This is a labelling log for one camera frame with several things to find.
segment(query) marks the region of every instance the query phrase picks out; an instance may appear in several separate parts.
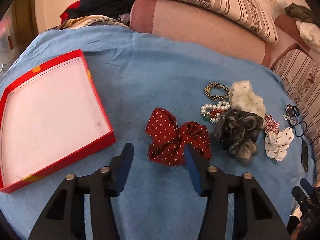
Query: gray sheer scrunchie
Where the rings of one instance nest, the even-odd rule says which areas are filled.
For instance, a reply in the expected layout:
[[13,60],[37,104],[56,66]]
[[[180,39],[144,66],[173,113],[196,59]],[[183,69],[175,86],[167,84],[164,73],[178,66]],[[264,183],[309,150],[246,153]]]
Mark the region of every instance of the gray sheer scrunchie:
[[252,163],[252,156],[257,156],[255,142],[262,127],[261,116],[231,109],[221,114],[212,135],[222,144],[230,158],[247,167]]

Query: red clothing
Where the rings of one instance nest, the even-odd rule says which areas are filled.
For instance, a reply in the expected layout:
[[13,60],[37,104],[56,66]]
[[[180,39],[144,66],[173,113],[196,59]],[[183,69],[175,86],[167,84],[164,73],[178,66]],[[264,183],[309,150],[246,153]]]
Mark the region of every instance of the red clothing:
[[77,9],[80,5],[80,1],[76,1],[73,4],[69,5],[68,8],[60,15],[61,18],[61,24],[64,23],[64,21],[68,20],[69,14],[67,13],[68,9]]

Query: green bead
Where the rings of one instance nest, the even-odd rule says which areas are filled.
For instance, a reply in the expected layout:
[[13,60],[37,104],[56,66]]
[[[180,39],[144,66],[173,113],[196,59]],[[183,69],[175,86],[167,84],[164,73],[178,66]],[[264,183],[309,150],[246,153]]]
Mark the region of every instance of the green bead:
[[204,116],[204,119],[206,120],[206,121],[210,121],[211,120],[211,115],[210,114],[205,114],[205,116]]

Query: beaded bracelet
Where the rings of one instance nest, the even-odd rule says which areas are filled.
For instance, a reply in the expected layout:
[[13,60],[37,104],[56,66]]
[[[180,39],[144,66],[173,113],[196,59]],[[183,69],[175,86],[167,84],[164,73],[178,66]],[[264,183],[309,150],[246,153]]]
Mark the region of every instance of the beaded bracelet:
[[228,111],[230,109],[230,103],[225,100],[219,101],[217,105],[205,104],[201,106],[201,114],[206,121],[216,123],[219,120],[219,116],[223,111]]
[[[221,88],[223,89],[225,92],[226,92],[226,95],[212,95],[211,94],[211,88]],[[225,85],[222,85],[220,83],[216,83],[216,82],[211,82],[209,83],[209,85],[207,85],[204,89],[204,93],[206,94],[207,97],[209,97],[211,100],[223,100],[223,99],[226,99],[226,98],[229,98],[229,89],[227,86]]]

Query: red box lid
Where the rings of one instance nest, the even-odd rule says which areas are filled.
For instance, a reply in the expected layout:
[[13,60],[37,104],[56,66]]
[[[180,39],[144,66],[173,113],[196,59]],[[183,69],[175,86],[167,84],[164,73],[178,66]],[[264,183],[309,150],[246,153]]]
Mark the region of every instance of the red box lid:
[[6,193],[116,141],[81,50],[12,82],[0,114],[0,191]]

